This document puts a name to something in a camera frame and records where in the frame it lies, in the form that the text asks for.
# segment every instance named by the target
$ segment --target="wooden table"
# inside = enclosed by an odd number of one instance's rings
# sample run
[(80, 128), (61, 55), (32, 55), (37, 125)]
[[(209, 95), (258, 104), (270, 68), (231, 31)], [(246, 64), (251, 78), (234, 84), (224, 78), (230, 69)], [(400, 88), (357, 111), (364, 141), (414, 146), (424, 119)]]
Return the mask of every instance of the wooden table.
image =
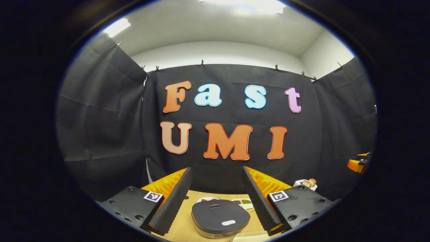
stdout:
[(240, 231), (240, 233), (235, 236), (220, 238), (220, 239), (210, 239), (200, 235), (196, 229), (194, 228), (194, 221), (191, 217), (191, 207), (195, 204), (195, 201), (198, 197), (203, 195), (215, 195), (225, 200), (232, 199), (249, 199), (248, 194), (216, 194), (216, 193), (207, 193), (207, 192), (196, 192), (189, 190), (187, 196), (189, 199), (185, 199), (182, 202), (181, 207), (179, 208), (178, 214), (173, 221), (172, 226), (167, 234), (164, 236), (156, 236), (162, 237), (164, 239), (173, 241), (173, 242), (199, 242), (199, 241), (208, 241), (208, 242), (239, 242), (239, 241), (251, 241), (251, 242), (260, 242), (266, 239), (275, 237), (280, 233), (268, 236), (267, 232), (264, 231), (260, 220), (255, 213), (254, 208), (246, 210), (251, 216), (249, 223), (246, 227)]

